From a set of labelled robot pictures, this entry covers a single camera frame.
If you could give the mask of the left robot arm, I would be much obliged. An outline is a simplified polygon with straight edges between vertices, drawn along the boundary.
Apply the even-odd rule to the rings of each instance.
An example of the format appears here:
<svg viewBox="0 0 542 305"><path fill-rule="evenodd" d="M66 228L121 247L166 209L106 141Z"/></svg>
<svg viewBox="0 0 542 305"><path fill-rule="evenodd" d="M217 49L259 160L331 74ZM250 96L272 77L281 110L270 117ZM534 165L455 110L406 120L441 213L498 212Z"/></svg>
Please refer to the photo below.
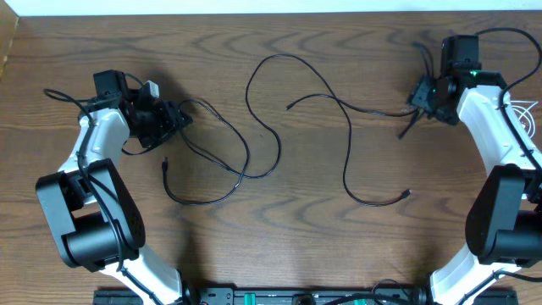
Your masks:
<svg viewBox="0 0 542 305"><path fill-rule="evenodd" d="M36 195L70 268L111 276L145 304L198 304L181 272L147 245L140 211L116 168L130 138L149 152L189 120L161 99L156 83L131 88L129 78L114 69L95 73L96 95L88 100L44 91L80 109L80 134L58 171L38 179Z"/></svg>

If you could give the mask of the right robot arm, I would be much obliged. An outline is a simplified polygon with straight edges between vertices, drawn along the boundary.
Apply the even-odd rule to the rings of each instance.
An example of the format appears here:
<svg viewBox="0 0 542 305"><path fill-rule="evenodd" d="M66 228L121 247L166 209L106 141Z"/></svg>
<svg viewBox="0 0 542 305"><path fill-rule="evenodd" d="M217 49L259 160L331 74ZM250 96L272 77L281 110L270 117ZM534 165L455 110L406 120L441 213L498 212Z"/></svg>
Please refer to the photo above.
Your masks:
<svg viewBox="0 0 542 305"><path fill-rule="evenodd" d="M422 77L408 99L430 118L463 123L487 173L465 245L411 293L412 304L512 304L512 293L489 288L504 277L541 281L519 273L541 260L541 151L521 125L512 85L483 69L478 53L478 34L446 37L440 76Z"/></svg>

